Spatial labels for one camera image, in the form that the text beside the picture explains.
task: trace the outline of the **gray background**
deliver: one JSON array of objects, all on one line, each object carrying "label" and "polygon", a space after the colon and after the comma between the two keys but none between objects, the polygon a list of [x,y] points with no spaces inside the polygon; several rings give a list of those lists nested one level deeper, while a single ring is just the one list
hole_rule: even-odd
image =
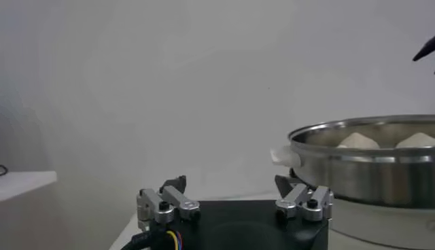
[{"label": "gray background", "polygon": [[405,0],[0,1],[0,160],[59,178],[0,204],[0,248],[107,249],[139,188],[186,174],[196,198],[275,192],[285,169],[269,149],[288,131],[433,113],[435,57],[411,58],[435,35],[434,10]]}]

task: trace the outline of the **white table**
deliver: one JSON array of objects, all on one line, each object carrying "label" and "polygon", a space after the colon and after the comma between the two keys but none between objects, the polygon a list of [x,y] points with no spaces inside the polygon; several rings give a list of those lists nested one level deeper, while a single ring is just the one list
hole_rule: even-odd
[{"label": "white table", "polygon": [[[255,195],[255,196],[243,196],[238,198],[227,198],[219,200],[276,200],[279,198],[278,191],[271,194]],[[119,237],[115,240],[109,250],[121,250],[123,246],[131,239],[131,236],[140,233],[137,227],[137,215],[134,214],[130,222],[125,229],[121,232]],[[360,240],[346,237],[342,234],[334,231],[329,231],[329,249],[333,250],[397,250],[388,247],[382,247],[378,245],[372,245]]]}]

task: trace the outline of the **black object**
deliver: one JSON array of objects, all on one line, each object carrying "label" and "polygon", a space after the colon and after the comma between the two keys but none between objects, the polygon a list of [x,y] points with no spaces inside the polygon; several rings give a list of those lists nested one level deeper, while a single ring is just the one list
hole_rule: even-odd
[{"label": "black object", "polygon": [[309,209],[315,209],[317,206],[318,206],[318,203],[317,203],[316,200],[310,199],[310,200],[307,201],[307,207]]},{"label": "black object", "polygon": [[[175,218],[170,229],[183,237],[188,250],[326,250],[328,220],[305,221],[300,215],[280,223],[274,200],[200,201],[196,223]],[[153,250],[173,249],[169,240]]]},{"label": "black object", "polygon": [[431,38],[431,40],[425,43],[422,49],[414,56],[413,61],[416,62],[431,54],[433,51],[435,51],[435,37]]},{"label": "black object", "polygon": [[160,211],[168,211],[170,207],[170,204],[166,201],[162,201],[158,204],[158,210]]},{"label": "black object", "polygon": [[0,168],[3,169],[2,171],[0,171],[0,176],[6,175],[7,172],[9,172],[9,169],[7,169],[7,167],[5,167],[4,165],[0,165]]},{"label": "black object", "polygon": [[175,179],[170,179],[167,180],[163,183],[163,186],[158,190],[160,193],[163,192],[163,188],[171,185],[173,186],[176,190],[178,190],[180,193],[184,194],[184,190],[186,190],[186,176],[182,175],[178,178]]},{"label": "black object", "polygon": [[131,240],[121,250],[139,250],[146,247],[153,247],[155,244],[161,245],[167,239],[165,228],[154,228],[151,232],[142,232],[131,237]]}]

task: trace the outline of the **stainless steel pot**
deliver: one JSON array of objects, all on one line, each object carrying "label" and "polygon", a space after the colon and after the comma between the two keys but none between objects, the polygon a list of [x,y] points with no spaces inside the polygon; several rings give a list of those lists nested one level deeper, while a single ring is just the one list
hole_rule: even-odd
[{"label": "stainless steel pot", "polygon": [[[351,133],[381,149],[336,148]],[[435,208],[435,147],[394,146],[423,132],[435,137],[435,115],[356,118],[307,126],[289,134],[286,152],[308,185],[326,185],[337,198],[387,207]]]}]

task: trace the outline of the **pot handle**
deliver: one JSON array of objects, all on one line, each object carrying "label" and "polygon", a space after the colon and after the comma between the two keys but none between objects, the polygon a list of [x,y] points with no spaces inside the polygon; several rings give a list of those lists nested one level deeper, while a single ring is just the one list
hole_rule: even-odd
[{"label": "pot handle", "polygon": [[300,158],[298,154],[294,153],[290,145],[271,149],[271,158],[274,165],[299,167]]}]

